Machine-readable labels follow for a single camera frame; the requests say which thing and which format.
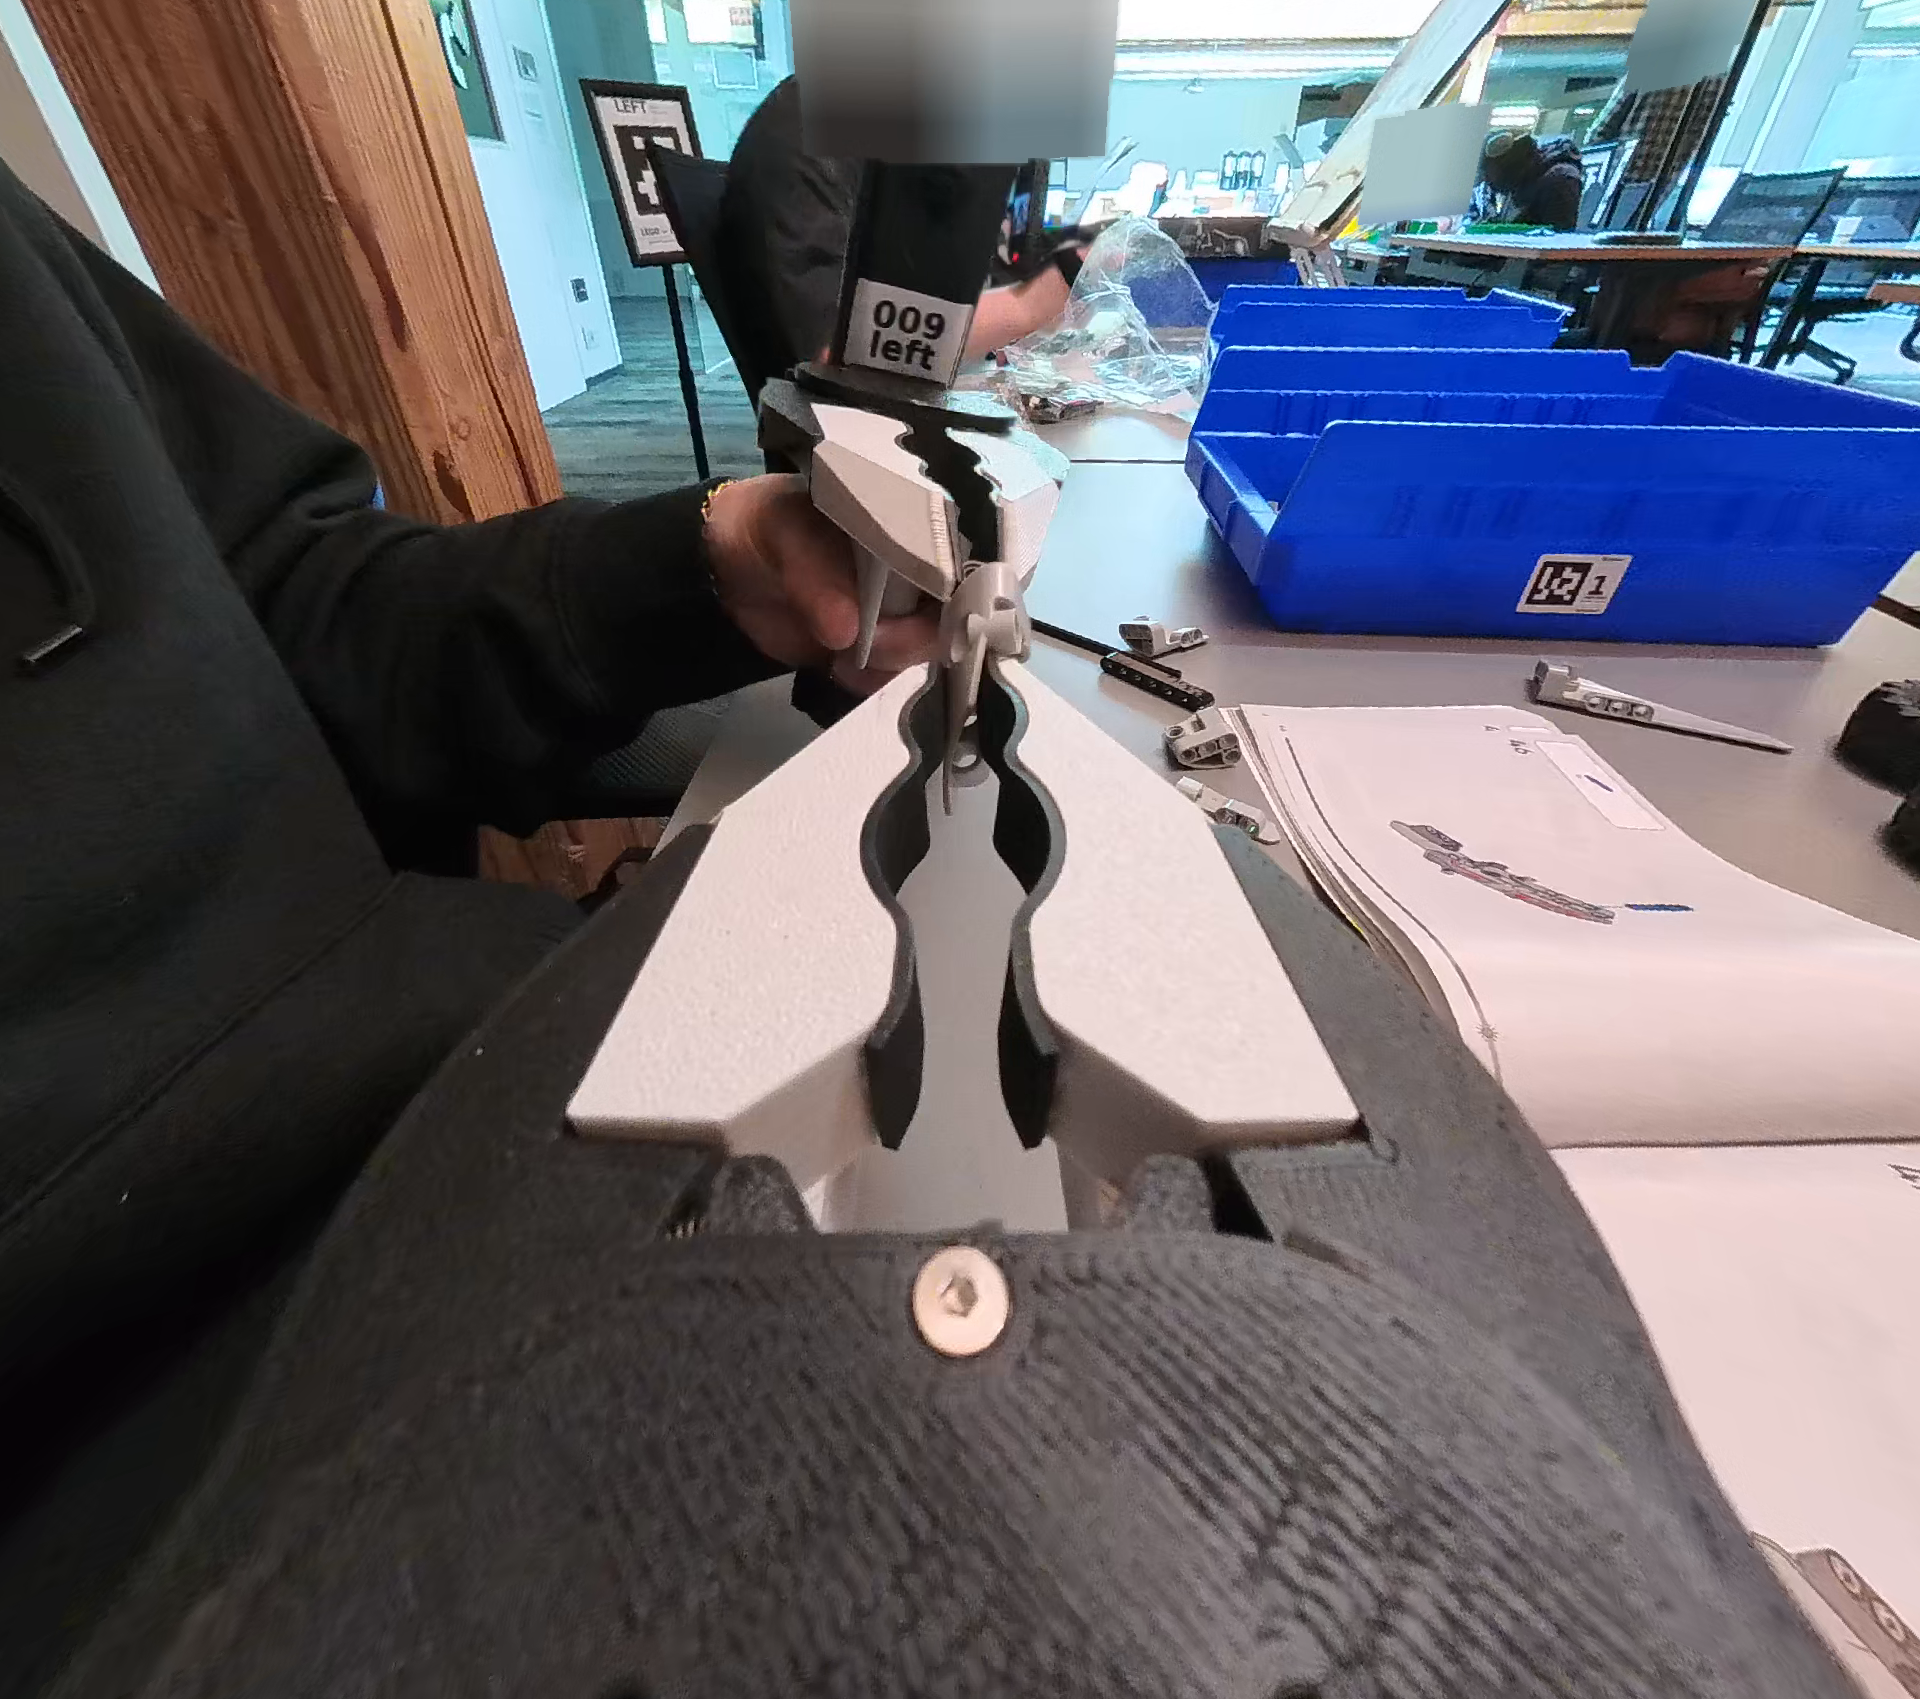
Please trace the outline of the marker sign on stand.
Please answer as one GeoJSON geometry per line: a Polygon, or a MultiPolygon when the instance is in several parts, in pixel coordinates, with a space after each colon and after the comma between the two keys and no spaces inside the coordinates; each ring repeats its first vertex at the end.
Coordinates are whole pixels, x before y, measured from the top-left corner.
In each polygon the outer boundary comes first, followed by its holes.
{"type": "Polygon", "coordinates": [[[699,483],[708,483],[708,439],[677,283],[687,253],[667,213],[664,185],[667,153],[687,159],[701,153],[691,99],[683,87],[660,83],[582,79],[577,87],[629,267],[662,273],[691,463],[699,483]]]}

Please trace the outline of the black mesh office chair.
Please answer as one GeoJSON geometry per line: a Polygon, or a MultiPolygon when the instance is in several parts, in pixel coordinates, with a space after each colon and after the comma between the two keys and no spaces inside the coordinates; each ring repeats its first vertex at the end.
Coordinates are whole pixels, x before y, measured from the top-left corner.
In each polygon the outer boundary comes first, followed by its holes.
{"type": "MultiPolygon", "coordinates": [[[[1825,215],[1845,179],[1844,169],[1796,175],[1739,175],[1699,235],[1702,247],[1764,249],[1773,255],[1802,245],[1825,215]]],[[[1702,351],[1716,361],[1745,363],[1760,337],[1767,299],[1785,263],[1748,257],[1727,263],[1702,285],[1705,335],[1702,351]]]]}

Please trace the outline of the pile of small toy parts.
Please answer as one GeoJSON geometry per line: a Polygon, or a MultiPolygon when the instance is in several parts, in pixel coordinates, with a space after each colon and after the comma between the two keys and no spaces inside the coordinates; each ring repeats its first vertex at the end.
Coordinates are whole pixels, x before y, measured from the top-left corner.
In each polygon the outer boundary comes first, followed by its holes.
{"type": "Polygon", "coordinates": [[[1052,363],[990,363],[976,379],[976,391],[988,395],[1029,429],[1050,429],[1136,411],[1110,389],[1062,373],[1052,363]]]}

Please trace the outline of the dark framed wall sign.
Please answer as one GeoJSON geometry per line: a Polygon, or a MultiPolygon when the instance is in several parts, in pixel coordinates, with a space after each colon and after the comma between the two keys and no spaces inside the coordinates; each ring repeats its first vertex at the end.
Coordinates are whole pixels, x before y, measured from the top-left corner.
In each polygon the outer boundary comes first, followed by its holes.
{"type": "Polygon", "coordinates": [[[502,143],[502,125],[492,81],[473,27],[470,0],[427,0],[440,55],[447,73],[462,131],[468,139],[502,143]]]}

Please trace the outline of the clear plastic bag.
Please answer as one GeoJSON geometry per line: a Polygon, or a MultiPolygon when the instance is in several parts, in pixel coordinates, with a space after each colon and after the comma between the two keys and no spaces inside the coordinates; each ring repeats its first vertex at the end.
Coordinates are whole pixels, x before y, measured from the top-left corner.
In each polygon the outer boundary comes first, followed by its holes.
{"type": "Polygon", "coordinates": [[[1159,225],[1119,219],[1079,257],[1050,357],[1106,407],[1159,411],[1198,403],[1207,379],[1214,307],[1159,225]]]}

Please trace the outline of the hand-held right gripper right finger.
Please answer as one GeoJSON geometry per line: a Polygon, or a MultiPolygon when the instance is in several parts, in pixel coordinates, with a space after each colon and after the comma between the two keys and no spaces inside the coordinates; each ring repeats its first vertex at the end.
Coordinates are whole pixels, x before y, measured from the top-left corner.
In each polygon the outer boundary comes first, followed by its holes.
{"type": "Polygon", "coordinates": [[[1260,848],[1013,661],[990,665],[992,840],[1019,886],[1002,1098],[1068,1212],[1149,1158],[1345,1142],[1362,1114],[1242,880],[1260,848]]]}

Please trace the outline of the person's left forearm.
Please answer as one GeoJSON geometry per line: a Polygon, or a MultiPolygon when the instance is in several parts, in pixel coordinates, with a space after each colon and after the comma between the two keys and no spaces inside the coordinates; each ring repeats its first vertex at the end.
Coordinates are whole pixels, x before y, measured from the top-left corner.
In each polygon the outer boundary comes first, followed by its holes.
{"type": "Polygon", "coordinates": [[[773,679],[722,605],[708,527],[746,483],[382,535],[300,639],[300,693],[406,818],[518,838],[660,713],[773,679]]]}

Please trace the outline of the grey toy wedge panel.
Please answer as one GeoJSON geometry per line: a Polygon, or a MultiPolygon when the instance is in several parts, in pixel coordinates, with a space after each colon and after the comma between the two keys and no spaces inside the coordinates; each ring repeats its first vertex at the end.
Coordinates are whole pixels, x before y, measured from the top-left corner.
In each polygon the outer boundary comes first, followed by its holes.
{"type": "Polygon", "coordinates": [[[1635,727],[1744,752],[1790,756],[1793,748],[1764,733],[1717,723],[1670,705],[1648,703],[1573,673],[1565,665],[1535,663],[1525,681],[1530,705],[1619,727],[1635,727]]]}

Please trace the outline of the grey toy connector piece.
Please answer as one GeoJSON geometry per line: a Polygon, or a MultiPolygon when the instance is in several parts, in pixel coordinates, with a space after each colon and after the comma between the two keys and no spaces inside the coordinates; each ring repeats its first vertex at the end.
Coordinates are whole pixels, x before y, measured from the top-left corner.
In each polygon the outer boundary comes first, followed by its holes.
{"type": "Polygon", "coordinates": [[[954,794],[971,772],[961,762],[968,729],[977,719],[981,683],[992,661],[1026,663],[1031,623],[1023,585],[1004,561],[971,563],[945,601],[938,625],[936,661],[942,683],[944,744],[940,794],[942,814],[951,814],[954,794]]]}

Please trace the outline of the black toy beam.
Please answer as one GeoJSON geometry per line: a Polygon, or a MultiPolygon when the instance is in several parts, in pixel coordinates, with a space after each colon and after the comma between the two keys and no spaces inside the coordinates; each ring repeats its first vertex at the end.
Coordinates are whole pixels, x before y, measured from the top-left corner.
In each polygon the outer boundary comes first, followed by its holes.
{"type": "Polygon", "coordinates": [[[1209,691],[1189,685],[1185,679],[1156,663],[1142,661],[1127,653],[1106,653],[1098,659],[1104,677],[1180,713],[1198,713],[1216,707],[1209,691]]]}

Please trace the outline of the person in black clothing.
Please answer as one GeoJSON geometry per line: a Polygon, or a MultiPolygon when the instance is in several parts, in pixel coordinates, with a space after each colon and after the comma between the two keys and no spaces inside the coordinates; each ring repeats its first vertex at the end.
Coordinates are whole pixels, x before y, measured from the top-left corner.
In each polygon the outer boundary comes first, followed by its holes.
{"type": "Polygon", "coordinates": [[[49,1696],[344,1190],[574,920],[302,697],[375,541],[459,527],[10,173],[1,315],[1,1664],[49,1696]]]}

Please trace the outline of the open instruction booklet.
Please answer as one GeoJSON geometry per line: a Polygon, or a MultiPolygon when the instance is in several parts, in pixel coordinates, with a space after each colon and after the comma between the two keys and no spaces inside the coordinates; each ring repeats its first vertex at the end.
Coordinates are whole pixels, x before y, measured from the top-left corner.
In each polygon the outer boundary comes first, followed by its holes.
{"type": "Polygon", "coordinates": [[[1867,1696],[1916,1696],[1916,942],[1717,858],[1535,713],[1227,721],[1558,1158],[1787,1592],[1867,1696]]]}

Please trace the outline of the small blue plastic bin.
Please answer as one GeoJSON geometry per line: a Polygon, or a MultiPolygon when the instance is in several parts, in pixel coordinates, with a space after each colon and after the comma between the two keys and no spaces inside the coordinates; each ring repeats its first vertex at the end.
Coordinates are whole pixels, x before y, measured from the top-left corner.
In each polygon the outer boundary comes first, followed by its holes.
{"type": "Polygon", "coordinates": [[[1230,287],[1211,313],[1211,357],[1234,349],[1549,351],[1571,313],[1505,291],[1230,287]]]}

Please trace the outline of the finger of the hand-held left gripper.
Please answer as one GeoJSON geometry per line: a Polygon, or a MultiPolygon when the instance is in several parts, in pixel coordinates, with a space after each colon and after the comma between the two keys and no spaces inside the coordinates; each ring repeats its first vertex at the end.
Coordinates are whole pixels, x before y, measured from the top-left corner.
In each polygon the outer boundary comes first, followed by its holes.
{"type": "Polygon", "coordinates": [[[945,605],[961,577],[958,501],[903,419],[809,409],[807,495],[854,551],[861,607],[945,605]]]}
{"type": "Polygon", "coordinates": [[[959,433],[959,447],[971,453],[995,513],[997,561],[1026,589],[1043,559],[1070,465],[1034,433],[959,433]]]}

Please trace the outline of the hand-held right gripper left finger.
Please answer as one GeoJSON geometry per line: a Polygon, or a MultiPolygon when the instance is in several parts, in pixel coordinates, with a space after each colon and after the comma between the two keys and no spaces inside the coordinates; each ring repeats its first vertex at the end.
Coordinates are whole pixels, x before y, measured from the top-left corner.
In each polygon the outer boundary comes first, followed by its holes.
{"type": "Polygon", "coordinates": [[[597,1140],[777,1162],[851,1222],[917,1110],[925,1024],[899,904],[929,844],[933,669],[896,679],[683,838],[683,882],[566,1108],[597,1140]]]}

